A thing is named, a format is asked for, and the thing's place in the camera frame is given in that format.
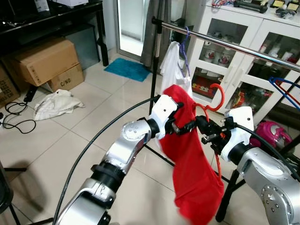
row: clothes rack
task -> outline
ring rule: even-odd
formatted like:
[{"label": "clothes rack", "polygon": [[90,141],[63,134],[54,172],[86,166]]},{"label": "clothes rack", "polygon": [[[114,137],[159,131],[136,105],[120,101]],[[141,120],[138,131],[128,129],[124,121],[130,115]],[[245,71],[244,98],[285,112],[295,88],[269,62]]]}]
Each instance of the clothes rack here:
[{"label": "clothes rack", "polygon": [[[154,56],[153,56],[153,75],[152,75],[151,94],[150,94],[151,98],[153,98],[154,94],[155,94],[155,84],[156,84],[156,78],[157,78],[157,72],[158,72],[158,62],[159,62],[159,53],[160,53],[159,49],[160,49],[160,42],[161,42],[161,35],[162,35],[163,28],[170,29],[170,30],[182,33],[182,34],[186,34],[191,37],[199,38],[204,41],[210,41],[217,45],[220,45],[220,46],[223,46],[226,48],[230,48],[232,50],[235,50],[235,51],[247,54],[247,55],[254,56],[254,57],[262,59],[264,61],[268,61],[268,62],[280,65],[282,67],[285,67],[287,69],[294,70],[294,71],[300,73],[300,66],[297,64],[290,63],[288,61],[283,61],[281,59],[269,56],[267,54],[264,54],[264,53],[261,53],[258,51],[254,51],[252,49],[245,48],[245,47],[242,47],[239,45],[235,45],[235,44],[223,41],[221,39],[210,37],[208,35],[197,33],[194,31],[187,32],[184,28],[172,25],[170,23],[163,22],[162,20],[156,19],[155,17],[152,18],[152,23],[157,26],[157,36],[156,36],[156,43],[155,43]],[[151,114],[152,108],[153,108],[153,101],[150,102],[149,114]],[[298,136],[289,145],[287,145],[285,147],[285,151],[288,151],[292,146],[299,144],[299,142],[300,142],[300,138]],[[145,147],[147,149],[149,149],[150,151],[152,151],[157,156],[159,156],[166,163],[170,164],[171,166],[174,166],[174,164],[171,161],[169,161],[167,158],[165,158],[164,156],[162,156],[161,154],[159,154],[158,152],[156,152],[149,146],[145,146]],[[237,172],[237,170],[233,171],[230,180],[222,176],[222,179],[224,181],[228,182],[229,185],[227,186],[227,189],[222,198],[222,202],[220,204],[219,210],[216,214],[216,220],[218,222],[221,222],[225,218],[226,210],[227,210],[232,193],[246,183],[245,180],[242,180],[242,181],[236,183],[238,177],[239,177],[239,173]]]}]

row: white towel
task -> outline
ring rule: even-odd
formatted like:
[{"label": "white towel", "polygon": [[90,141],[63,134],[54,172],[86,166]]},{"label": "white towel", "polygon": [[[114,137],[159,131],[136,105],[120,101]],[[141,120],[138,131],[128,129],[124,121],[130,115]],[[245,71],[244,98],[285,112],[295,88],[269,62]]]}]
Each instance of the white towel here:
[{"label": "white towel", "polygon": [[189,75],[183,77],[179,64],[179,43],[173,41],[170,43],[164,60],[160,65],[160,73],[163,76],[161,84],[161,94],[165,89],[172,86],[173,84],[176,84],[182,87],[192,98],[193,92],[191,77]]},{"label": "white towel", "polygon": [[85,106],[79,99],[72,97],[71,92],[58,89],[36,104],[34,120],[45,120],[64,113],[72,113],[76,107],[84,108]]}]

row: blue hanger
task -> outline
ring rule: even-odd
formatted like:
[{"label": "blue hanger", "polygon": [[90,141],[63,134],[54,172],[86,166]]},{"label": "blue hanger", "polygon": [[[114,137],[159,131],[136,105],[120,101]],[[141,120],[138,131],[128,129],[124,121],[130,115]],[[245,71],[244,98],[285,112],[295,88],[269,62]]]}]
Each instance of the blue hanger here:
[{"label": "blue hanger", "polygon": [[185,51],[185,44],[186,44],[186,41],[188,40],[189,30],[188,30],[188,27],[185,27],[185,28],[187,29],[187,35],[186,35],[185,39],[183,40],[183,42],[179,45],[180,46],[179,50],[180,50],[180,53],[182,53],[183,56],[184,56],[184,62],[185,62],[185,65],[187,67],[188,75],[191,76],[190,71],[189,71],[189,67],[188,67],[188,59],[187,59],[187,55],[186,55],[186,51]]},{"label": "blue hanger", "polygon": [[284,90],[284,92],[278,87],[278,85],[276,84],[276,81],[281,81],[281,82],[285,82],[285,83],[290,83],[293,84],[295,87],[300,88],[300,85],[293,83],[291,81],[285,80],[283,78],[280,77],[270,77],[269,78],[269,82],[287,99],[289,100],[298,110],[300,110],[299,106],[296,105],[291,98],[289,97],[289,94],[286,94],[286,90]]}]

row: red cloth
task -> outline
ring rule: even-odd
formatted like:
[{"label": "red cloth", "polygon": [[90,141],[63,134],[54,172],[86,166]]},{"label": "red cloth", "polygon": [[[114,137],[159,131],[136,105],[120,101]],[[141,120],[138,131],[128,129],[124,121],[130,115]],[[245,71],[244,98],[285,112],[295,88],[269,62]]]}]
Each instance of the red cloth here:
[{"label": "red cloth", "polygon": [[[173,85],[164,94],[184,103],[174,116],[178,127],[195,120],[195,102],[181,87]],[[175,204],[181,215],[193,225],[208,224],[221,203],[224,185],[204,155],[196,128],[184,135],[166,135],[160,144],[164,153],[175,162]]]}]

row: gray curtain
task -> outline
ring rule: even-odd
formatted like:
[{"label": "gray curtain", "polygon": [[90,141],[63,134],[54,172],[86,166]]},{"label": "gray curtain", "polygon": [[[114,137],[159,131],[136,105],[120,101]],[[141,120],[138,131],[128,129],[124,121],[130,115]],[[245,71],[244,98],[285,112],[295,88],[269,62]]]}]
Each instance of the gray curtain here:
[{"label": "gray curtain", "polygon": [[[171,0],[150,0],[146,31],[144,38],[144,46],[142,49],[141,63],[146,67],[152,68],[152,61],[154,55],[155,41],[156,41],[156,25],[152,24],[151,20],[153,17],[160,19],[166,23],[171,22]],[[159,64],[162,62],[165,53],[169,47],[170,30],[163,29],[161,43],[160,43],[160,54]]]}]

